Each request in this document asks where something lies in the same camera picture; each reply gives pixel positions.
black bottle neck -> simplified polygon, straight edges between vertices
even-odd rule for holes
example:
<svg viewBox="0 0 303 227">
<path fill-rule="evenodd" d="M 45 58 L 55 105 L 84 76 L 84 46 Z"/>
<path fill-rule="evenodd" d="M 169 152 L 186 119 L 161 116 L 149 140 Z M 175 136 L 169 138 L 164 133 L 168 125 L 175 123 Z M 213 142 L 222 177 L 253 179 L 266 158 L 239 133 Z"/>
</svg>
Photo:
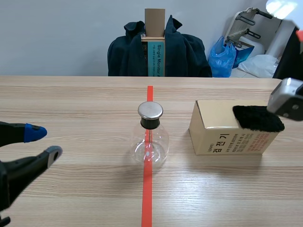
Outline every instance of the black bottle neck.
<svg viewBox="0 0 303 227">
<path fill-rule="evenodd" d="M 158 128 L 160 125 L 160 119 L 156 120 L 146 120 L 144 118 L 141 118 L 141 126 L 148 130 L 153 130 Z"/>
</svg>

white wall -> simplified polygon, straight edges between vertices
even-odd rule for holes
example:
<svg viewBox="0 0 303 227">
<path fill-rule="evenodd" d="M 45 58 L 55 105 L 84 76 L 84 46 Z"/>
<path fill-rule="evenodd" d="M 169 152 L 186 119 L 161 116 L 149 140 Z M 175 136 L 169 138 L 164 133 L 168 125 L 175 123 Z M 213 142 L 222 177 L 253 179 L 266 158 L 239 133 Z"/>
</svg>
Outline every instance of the white wall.
<svg viewBox="0 0 303 227">
<path fill-rule="evenodd" d="M 208 56 L 234 14 L 266 0 L 1 0 L 0 75 L 107 75 L 107 49 L 144 8 L 166 8 Z"/>
</svg>

cardboard tube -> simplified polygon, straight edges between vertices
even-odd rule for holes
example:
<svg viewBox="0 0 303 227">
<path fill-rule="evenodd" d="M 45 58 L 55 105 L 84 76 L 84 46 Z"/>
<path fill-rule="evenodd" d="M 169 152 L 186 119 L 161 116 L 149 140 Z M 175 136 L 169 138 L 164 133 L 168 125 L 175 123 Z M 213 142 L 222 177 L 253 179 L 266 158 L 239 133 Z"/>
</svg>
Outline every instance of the cardboard tube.
<svg viewBox="0 0 303 227">
<path fill-rule="evenodd" d="M 165 9 L 145 9 L 146 36 L 163 37 L 165 28 Z"/>
</svg>

metal bottle cap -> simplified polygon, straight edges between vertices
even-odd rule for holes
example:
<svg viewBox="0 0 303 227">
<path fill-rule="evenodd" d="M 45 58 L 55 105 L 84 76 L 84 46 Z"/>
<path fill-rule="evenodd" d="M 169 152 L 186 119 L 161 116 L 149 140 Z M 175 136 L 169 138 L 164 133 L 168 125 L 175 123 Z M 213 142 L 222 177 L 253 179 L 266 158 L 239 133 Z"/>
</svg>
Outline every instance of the metal bottle cap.
<svg viewBox="0 0 303 227">
<path fill-rule="evenodd" d="M 156 102 L 144 102 L 139 106 L 138 114 L 146 120 L 156 120 L 162 116 L 163 108 Z"/>
<path fill-rule="evenodd" d="M 159 118 L 163 114 L 163 108 L 159 103 L 145 102 L 139 106 L 138 113 L 141 116 L 142 127 L 153 130 L 160 125 Z"/>
</svg>

blue plastic bag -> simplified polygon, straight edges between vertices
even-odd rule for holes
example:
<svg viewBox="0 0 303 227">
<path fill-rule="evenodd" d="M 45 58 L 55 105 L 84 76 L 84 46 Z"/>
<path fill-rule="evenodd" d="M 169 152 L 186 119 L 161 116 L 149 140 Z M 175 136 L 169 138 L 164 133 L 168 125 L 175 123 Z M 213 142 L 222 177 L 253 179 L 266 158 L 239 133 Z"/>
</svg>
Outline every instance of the blue plastic bag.
<svg viewBox="0 0 303 227">
<path fill-rule="evenodd" d="M 232 66 L 236 58 L 236 49 L 231 46 L 224 46 L 224 37 L 220 39 L 210 50 L 208 63 L 212 68 L 213 77 L 230 77 Z"/>
</svg>

